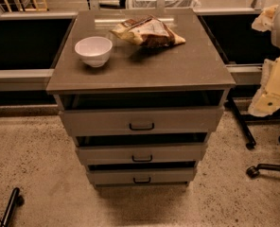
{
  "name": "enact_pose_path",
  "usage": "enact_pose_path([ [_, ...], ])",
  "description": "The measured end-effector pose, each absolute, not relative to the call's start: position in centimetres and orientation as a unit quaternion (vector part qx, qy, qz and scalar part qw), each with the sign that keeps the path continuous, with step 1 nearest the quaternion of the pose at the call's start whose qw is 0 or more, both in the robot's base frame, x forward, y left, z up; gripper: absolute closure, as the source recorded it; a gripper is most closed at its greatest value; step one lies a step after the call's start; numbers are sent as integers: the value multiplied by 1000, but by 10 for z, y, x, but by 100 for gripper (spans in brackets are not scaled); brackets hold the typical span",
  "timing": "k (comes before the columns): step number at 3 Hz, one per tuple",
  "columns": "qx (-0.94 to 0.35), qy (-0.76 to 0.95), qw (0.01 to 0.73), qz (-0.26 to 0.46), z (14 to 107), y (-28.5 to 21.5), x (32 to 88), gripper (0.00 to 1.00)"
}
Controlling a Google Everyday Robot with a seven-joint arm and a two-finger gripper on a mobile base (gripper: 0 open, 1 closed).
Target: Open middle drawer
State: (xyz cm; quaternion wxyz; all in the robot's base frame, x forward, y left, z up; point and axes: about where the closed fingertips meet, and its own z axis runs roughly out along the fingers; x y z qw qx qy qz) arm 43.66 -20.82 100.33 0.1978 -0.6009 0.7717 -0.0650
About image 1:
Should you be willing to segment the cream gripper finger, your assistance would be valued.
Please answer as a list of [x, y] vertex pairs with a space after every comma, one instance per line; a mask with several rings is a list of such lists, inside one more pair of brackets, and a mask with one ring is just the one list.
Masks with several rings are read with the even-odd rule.
[[280, 57], [275, 61], [264, 60], [260, 88], [256, 91], [248, 113], [264, 117], [280, 109]]
[[254, 19], [252, 23], [252, 29], [261, 32], [271, 31], [274, 13], [276, 12], [277, 8], [277, 5], [264, 8], [260, 15]]

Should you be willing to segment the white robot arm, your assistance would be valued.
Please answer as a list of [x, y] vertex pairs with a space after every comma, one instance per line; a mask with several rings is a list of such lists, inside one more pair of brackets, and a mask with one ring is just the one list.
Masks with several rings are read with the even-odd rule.
[[[280, 5], [263, 9], [252, 23], [257, 31], [269, 31], [271, 43], [280, 48]], [[260, 88], [256, 91], [248, 108], [253, 116], [272, 115], [280, 109], [280, 56], [274, 61], [265, 59], [262, 66]]]

